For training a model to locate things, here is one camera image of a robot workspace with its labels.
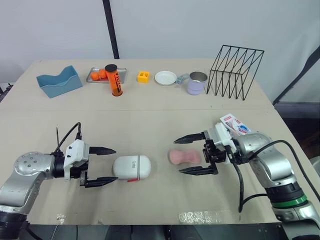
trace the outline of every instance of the yellow block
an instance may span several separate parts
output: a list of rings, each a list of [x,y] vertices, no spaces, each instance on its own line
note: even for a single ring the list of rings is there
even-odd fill
[[[145,83],[147,84],[148,83],[148,80],[149,80],[149,72],[148,71],[140,71],[138,73],[138,75],[136,76],[136,80],[139,82],[139,83]]]

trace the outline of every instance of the white wall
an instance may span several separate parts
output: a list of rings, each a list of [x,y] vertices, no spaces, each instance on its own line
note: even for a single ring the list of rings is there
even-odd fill
[[[120,58],[214,58],[265,50],[256,79],[274,100],[320,44],[319,0],[112,0]]]
[[[112,58],[102,0],[1,0],[0,83],[35,60]]]

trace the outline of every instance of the pink sponge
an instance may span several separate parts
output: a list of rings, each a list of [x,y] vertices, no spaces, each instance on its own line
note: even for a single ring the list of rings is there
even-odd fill
[[[201,162],[201,157],[197,150],[180,151],[173,149],[169,151],[169,160],[175,165],[181,163],[198,164]]]

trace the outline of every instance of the table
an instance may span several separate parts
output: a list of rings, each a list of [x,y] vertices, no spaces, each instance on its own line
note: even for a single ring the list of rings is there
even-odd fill
[[[32,224],[276,222],[267,197],[250,200],[243,212],[238,213],[239,181],[231,165],[218,164],[218,175],[191,176],[178,172],[189,167],[187,163],[172,165],[168,161],[168,150],[173,148],[202,150],[203,142],[174,145],[174,140],[211,128],[220,117],[232,113],[251,129],[264,132],[273,140],[290,142],[315,188],[320,189],[317,173],[256,82],[242,101],[214,96],[212,92],[191,96],[185,85],[161,86],[153,80],[154,74],[162,70],[173,71],[177,76],[196,70],[208,73],[212,62],[212,59],[68,59],[33,63],[0,103],[0,132],[5,136],[0,138],[0,184],[10,176],[13,163],[21,154],[51,153],[55,149],[56,126],[63,136],[76,122],[81,122],[86,143],[117,151],[108,156],[90,156],[90,179],[112,176],[113,161],[128,155],[148,156],[151,175],[137,182],[117,180],[96,188],[80,187],[79,179],[46,180],[28,215]],[[108,84],[86,82],[92,67],[107,64],[127,68],[120,97],[111,95]],[[39,88],[36,76],[57,75],[68,65],[74,66],[83,87],[48,98]],[[148,84],[136,81],[139,71],[151,73]],[[75,133],[67,139],[63,151],[74,136]],[[320,204],[290,150],[281,144],[276,148],[289,158],[300,186],[320,213]],[[201,164],[208,165],[203,158]],[[244,196],[264,193],[250,166],[239,167],[244,178]]]

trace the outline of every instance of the black can lid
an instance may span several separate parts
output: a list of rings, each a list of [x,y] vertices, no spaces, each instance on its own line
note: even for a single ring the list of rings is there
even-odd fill
[[[112,72],[114,72],[115,70],[117,70],[118,67],[117,67],[117,65],[115,65],[115,64],[109,64],[109,65],[105,66],[104,69],[105,69],[107,72],[112,73]]]

